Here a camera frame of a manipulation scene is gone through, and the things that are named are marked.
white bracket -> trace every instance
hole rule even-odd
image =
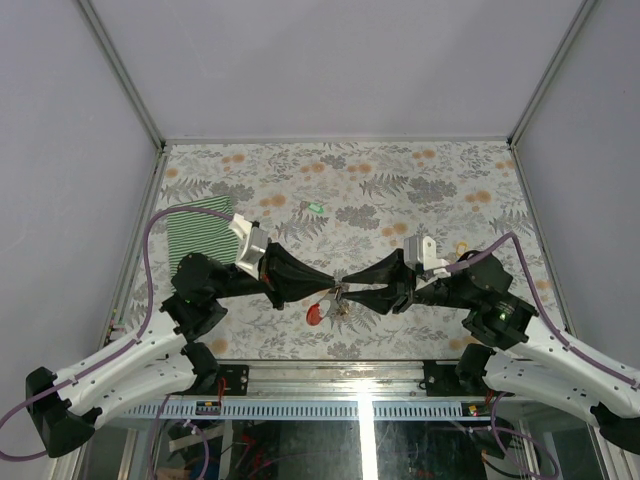
[[[188,389],[196,378],[191,361],[179,353],[134,372],[103,390],[102,398],[95,404],[102,409],[96,419],[96,430],[145,401]]]
[[[482,379],[489,388],[545,403],[598,426],[590,409],[597,406],[599,400],[548,368],[500,352],[492,355],[484,368],[487,373]]]
[[[422,265],[424,271],[430,271],[424,278],[418,278],[416,289],[420,289],[435,282],[439,278],[447,278],[451,273],[445,267],[449,265],[444,258],[438,258],[436,241],[431,237],[413,237],[404,239],[404,263],[412,270]]]
[[[552,369],[584,388],[621,418],[635,418],[640,415],[640,389],[618,380],[578,357],[560,342],[539,317],[531,318],[525,335],[529,340],[517,343],[508,352],[535,360]],[[637,369],[607,357],[568,333],[563,332],[562,335],[569,340],[570,347],[577,348],[606,367],[636,380],[640,378],[640,371]]]
[[[136,341],[116,360],[60,389],[58,391],[60,399],[68,399],[71,402],[69,407],[71,413],[84,415],[96,405],[105,390],[114,388],[123,378],[132,375],[135,371],[140,371],[145,365],[165,355],[180,352],[187,344],[187,340],[182,334],[178,335],[174,332],[176,326],[167,312],[156,311],[139,340],[137,331],[130,332],[75,365],[58,370],[56,372],[58,378],[53,382],[54,385],[67,379],[75,379],[83,370],[114,354],[131,341]]]
[[[260,259],[269,244],[267,232],[254,227],[251,222],[237,213],[229,223],[229,229],[240,239],[238,254],[236,255],[236,266],[259,280],[260,272],[258,272],[258,267]]]

small green object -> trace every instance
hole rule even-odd
[[[314,213],[324,213],[324,208],[322,208],[322,205],[317,203],[310,203],[309,210],[311,210]]]

wire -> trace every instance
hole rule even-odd
[[[93,448],[93,439],[87,443],[87,448],[84,451],[84,465],[82,466],[82,480],[89,478],[89,460],[91,459],[91,449]]]
[[[536,304],[536,307],[538,308],[538,310],[540,312],[540,317],[542,318],[542,321],[547,326],[547,328],[549,328],[549,330],[551,330],[551,332],[553,332],[553,334],[558,338],[558,340],[560,341],[560,343],[562,343],[564,348],[567,349],[569,352],[572,352],[574,355],[576,355],[580,359],[582,359],[585,362],[587,362],[592,367],[595,367],[595,368],[597,368],[598,370],[600,370],[600,371],[602,371],[604,373],[608,373],[612,377],[617,378],[621,382],[624,382],[624,383],[630,385],[631,387],[636,387],[636,385],[638,385],[638,383],[640,383],[640,382],[637,381],[635,378],[628,377],[628,376],[626,376],[626,375],[624,375],[624,374],[622,374],[620,372],[616,372],[615,370],[613,370],[613,369],[607,367],[606,365],[598,362],[594,358],[591,358],[586,353],[582,352],[578,348],[576,348],[573,345],[571,345],[571,342],[565,338],[565,336],[563,335],[562,331],[558,327],[556,327],[555,324],[551,321],[551,318],[549,318],[549,315],[547,314],[546,310],[544,309],[544,305],[542,304],[542,300],[540,299],[540,295],[538,295],[538,291],[537,291],[535,283],[533,281],[533,277],[531,275],[531,271],[529,270],[529,266],[527,265],[527,259],[524,256],[524,251],[522,250],[522,246],[520,245],[520,241],[518,240],[518,237],[517,237],[517,235],[515,233],[507,232],[502,237],[500,237],[498,240],[496,240],[486,250],[483,250],[482,252],[480,252],[480,253],[478,253],[476,255],[473,255],[472,257],[468,258],[467,260],[463,260],[462,262],[457,262],[457,263],[453,263],[451,265],[447,265],[444,268],[449,273],[459,272],[461,270],[469,268],[470,266],[472,266],[472,265],[482,261],[483,259],[487,258],[489,255],[491,255],[495,250],[497,250],[500,246],[502,246],[509,239],[511,239],[513,241],[513,243],[514,243],[514,245],[516,247],[516,252],[518,254],[518,258],[520,260],[520,264],[522,266],[522,270],[523,270],[524,275],[525,275],[525,277],[527,279],[527,284],[529,285],[529,289],[531,290],[531,294],[533,295],[533,300],[534,300],[534,302]],[[425,272],[425,274],[428,274],[428,273],[433,272],[434,270],[438,270],[438,269],[439,268],[432,268],[430,270],[427,270]]]
[[[227,389],[227,379],[222,377],[218,380],[218,403],[220,404],[220,415],[222,415],[222,398]]]
[[[149,441],[149,447],[147,449],[147,472],[151,474],[151,478],[155,479],[156,474],[153,469],[153,447],[156,443],[156,436],[158,435],[158,428],[160,427],[160,415],[164,412],[164,408],[167,406],[167,402],[171,398],[171,395],[167,395],[160,406],[158,407],[158,411],[156,412],[156,416],[153,419],[153,423],[151,424],[151,436]]]
[[[512,430],[510,428],[498,427],[496,425],[496,421],[498,419],[498,416],[497,416],[498,403],[500,403],[500,400],[502,400],[505,395],[506,395],[505,392],[502,392],[500,395],[498,395],[498,398],[496,398],[496,401],[493,402],[493,408],[491,409],[491,432],[493,433],[493,437],[496,439],[496,443],[498,444],[498,447],[500,447],[500,450],[502,450],[502,453],[504,453],[505,456],[509,460],[511,460],[511,462],[516,467],[518,467],[518,469],[522,473],[530,475],[533,478],[537,478],[539,480],[555,480],[560,475],[560,466],[558,465],[558,462],[556,461],[556,459],[553,458],[553,455],[551,455],[551,452],[547,450],[547,448],[542,443],[538,442],[536,439],[534,439],[529,435],[525,435],[524,433],[518,432],[516,430]],[[504,446],[504,444],[502,443],[502,440],[500,439],[500,432],[508,433],[512,436],[520,437],[524,440],[531,442],[534,446],[536,446],[539,449],[540,452],[544,453],[547,457],[549,457],[549,460],[551,460],[551,464],[553,465],[553,474],[541,475],[539,473],[529,470],[527,467],[522,465],[518,461],[518,459],[515,457],[515,455],[509,452],[509,450],[507,450],[507,448]]]
[[[496,392],[494,390],[489,390],[487,392],[487,396],[484,399],[484,406],[488,407],[489,404],[491,403],[491,400],[493,399],[493,396],[496,394]]]
[[[413,454],[420,454],[420,453],[426,453],[428,451],[428,448],[424,448],[424,449],[417,449],[417,450],[400,450],[400,451],[392,451],[392,450],[383,450],[380,453],[387,453],[387,454],[391,454],[391,455],[413,455]],[[304,453],[294,453],[292,455],[284,455],[282,457],[278,457],[274,460],[267,460],[265,463],[263,463],[261,466],[259,466],[258,468],[256,468],[253,472],[251,472],[247,477],[251,478],[253,476],[255,476],[256,473],[258,473],[260,470],[267,468],[270,465],[273,465],[274,463],[278,463],[278,462],[282,462],[284,460],[289,460],[291,458],[300,458],[300,457],[310,457],[313,455],[357,455],[360,452],[351,452],[348,450],[322,450],[322,451],[318,451],[318,452],[304,452]]]
[[[137,338],[135,340],[129,341],[126,345],[124,345],[122,348],[115,351],[111,355],[103,358],[102,360],[100,360],[99,362],[96,362],[90,367],[87,367],[86,369],[82,370],[80,373],[77,373],[75,375],[76,381],[86,377],[87,375],[95,372],[99,368],[102,368],[103,366],[109,364],[110,362],[120,357],[121,355],[124,355],[131,347],[133,347],[137,343],[137,340],[139,340],[144,334],[144,332],[146,331],[147,327],[149,326],[149,323],[151,322],[151,314],[153,312],[153,281],[151,279],[151,262],[149,260],[149,235],[151,233],[151,228],[158,220],[160,220],[162,217],[169,215],[171,213],[179,213],[179,212],[192,212],[192,213],[202,213],[205,215],[213,215],[214,217],[219,217],[229,222],[233,220],[233,217],[231,215],[227,215],[226,213],[218,212],[217,210],[210,210],[208,208],[192,207],[192,206],[170,207],[165,210],[161,210],[157,212],[155,215],[153,215],[149,219],[149,221],[147,222],[147,225],[144,227],[144,230],[142,232],[142,261],[144,263],[144,273],[145,273],[146,282],[147,282],[147,312],[145,314],[144,320],[140,324],[140,329],[136,334]],[[9,421],[11,417],[13,417],[16,413],[18,413],[23,408],[27,408],[33,405],[38,400],[42,400],[43,398],[48,397],[52,393],[55,393],[59,390],[62,390],[65,387],[68,387],[72,383],[73,381],[71,379],[63,380],[59,384],[51,388],[48,388],[45,391],[40,392],[37,395],[34,395],[33,397],[26,399],[24,402],[19,403],[18,405],[13,407],[11,410],[9,410],[7,413],[5,413],[4,416],[0,419],[0,430],[2,430],[2,427],[4,427],[4,425]],[[0,450],[0,460],[5,460],[7,462],[28,462],[31,460],[35,460],[36,458],[42,458],[46,454],[47,452],[46,450],[44,450],[42,452],[34,453],[31,455],[10,455]]]
[[[151,474],[151,478],[153,480],[157,480],[156,472],[153,468],[153,447],[155,446],[156,436],[158,435],[160,416],[162,415],[162,412],[164,412],[169,398],[171,398],[171,395],[167,395],[158,407],[158,411],[156,412],[156,416],[153,419],[153,424],[151,427],[151,440],[149,441],[149,447],[147,449],[147,472]],[[202,471],[200,472],[197,480],[204,480],[204,476],[207,473],[207,468],[209,467],[209,440],[202,430],[191,423],[191,420],[187,420],[185,426],[192,428],[198,435],[200,435],[200,438],[202,438],[202,444],[204,446],[204,466],[202,467]]]
[[[504,470],[499,469],[493,463],[491,463],[487,459],[487,457],[485,457],[484,455],[482,456],[482,463],[484,463],[487,467],[489,467],[494,472],[499,473],[500,475],[502,475],[504,477],[507,477],[507,478],[522,478],[522,474],[508,473],[508,472],[505,472]]]

glass panel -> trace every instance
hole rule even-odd
[[[556,458],[564,480],[601,480],[598,458],[586,426],[535,403],[500,406],[501,418],[516,430],[530,431]],[[373,420],[359,404],[359,420],[194,420],[208,437],[207,480],[298,479],[503,479],[530,478],[508,460],[485,427],[488,422]],[[96,433],[89,459],[92,480],[143,479],[152,422],[127,422],[139,431],[127,476],[120,472],[126,428],[107,426]],[[184,421],[160,423],[153,462],[159,480],[198,478],[204,467],[201,437]],[[529,468],[551,475],[543,452],[517,438],[504,439],[509,451]]]

aluminum frame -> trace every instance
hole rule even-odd
[[[560,70],[560,67],[564,64],[565,59],[567,58],[567,54],[571,50],[575,39],[578,37],[582,28],[585,26],[587,21],[591,18],[591,15],[596,10],[596,7],[600,4],[601,0],[583,0],[582,4],[578,8],[578,11],[574,15],[571,23],[569,24],[569,28],[565,32],[558,48],[554,52],[547,68],[542,74],[542,78],[536,85],[527,106],[522,112],[522,115],[518,119],[515,127],[513,128],[511,134],[509,135],[508,143],[511,145],[518,145],[522,136],[529,126],[533,115],[535,114],[538,106],[546,96],[547,90],[549,86],[553,82],[556,74]]]

